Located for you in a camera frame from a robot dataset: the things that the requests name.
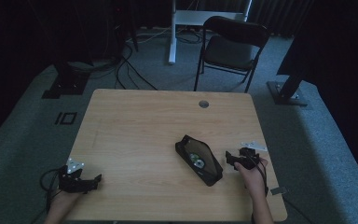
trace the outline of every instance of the table top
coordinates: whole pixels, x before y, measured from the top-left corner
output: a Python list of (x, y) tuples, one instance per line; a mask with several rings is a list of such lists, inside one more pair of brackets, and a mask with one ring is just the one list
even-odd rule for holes
[[(174, 145), (185, 134), (207, 143), (223, 167), (223, 178), (213, 186), (176, 153)], [(266, 145), (249, 94), (96, 90), (70, 157), (85, 163), (82, 179), (102, 174), (103, 180), (68, 219), (250, 220), (251, 199), (225, 152), (238, 156), (241, 142), (252, 141)], [(269, 188), (278, 187), (269, 154), (260, 156), (268, 160)], [(285, 220), (282, 196), (267, 198), (274, 220)]]

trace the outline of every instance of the chair leg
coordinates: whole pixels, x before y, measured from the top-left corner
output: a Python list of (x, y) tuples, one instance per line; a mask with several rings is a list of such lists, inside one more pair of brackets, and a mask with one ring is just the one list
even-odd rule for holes
[(251, 75), (249, 76), (248, 84), (246, 84), (245, 93), (248, 92), (249, 90), (254, 73), (255, 73), (255, 69), (252, 69)]
[(201, 73), (204, 74), (205, 71), (205, 61), (202, 60), (202, 71)]
[(249, 75), (250, 72), (251, 72), (251, 70), (249, 70), (249, 71), (246, 73), (246, 75), (245, 75), (245, 77), (243, 78), (243, 80), (242, 80), (241, 83), (244, 83), (244, 82), (246, 81), (246, 78), (248, 77), (248, 75)]
[(194, 83), (194, 90), (193, 91), (197, 91), (197, 86), (199, 85), (200, 68), (201, 68), (202, 63), (203, 63), (203, 60), (202, 60), (202, 50), (201, 50), (200, 58), (199, 58), (199, 64), (197, 65), (196, 82)]

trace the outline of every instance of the human hand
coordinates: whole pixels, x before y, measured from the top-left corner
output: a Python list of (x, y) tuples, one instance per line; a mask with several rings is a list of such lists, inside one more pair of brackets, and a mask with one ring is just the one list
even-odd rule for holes
[[(263, 172), (263, 174), (265, 172), (264, 167), (266, 167), (268, 163), (269, 162), (267, 160), (260, 158), (260, 163), (257, 164), (260, 170)], [(240, 172), (245, 182), (245, 188), (249, 190), (250, 196), (253, 199), (259, 197), (265, 198), (266, 197), (265, 183), (264, 183), (263, 176), (260, 174), (258, 169), (255, 167), (252, 170), (247, 170), (238, 162), (234, 162), (234, 166)]]

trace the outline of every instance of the black case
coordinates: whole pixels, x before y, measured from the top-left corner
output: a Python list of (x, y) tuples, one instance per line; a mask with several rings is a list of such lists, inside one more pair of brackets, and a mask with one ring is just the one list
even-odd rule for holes
[(207, 186), (223, 177), (223, 168), (207, 144), (185, 135), (175, 144), (175, 149)]

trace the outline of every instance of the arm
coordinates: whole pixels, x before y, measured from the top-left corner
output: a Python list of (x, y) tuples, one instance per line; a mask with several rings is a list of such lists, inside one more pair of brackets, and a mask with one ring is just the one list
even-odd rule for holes
[[(267, 166), (268, 162), (266, 160), (260, 159), (260, 162), (262, 162), (264, 166)], [(257, 170), (257, 168), (247, 170), (237, 162), (235, 162), (234, 165), (245, 181), (245, 187), (249, 190), (249, 194), (252, 198), (255, 223), (273, 223), (272, 214), (269, 211), (269, 204), (266, 199), (264, 180), (260, 172)], [(262, 171), (264, 170), (262, 164), (259, 163), (258, 166)]]
[(45, 224), (62, 223), (82, 194), (83, 193), (68, 193), (65, 191), (61, 191), (57, 194), (51, 202)]

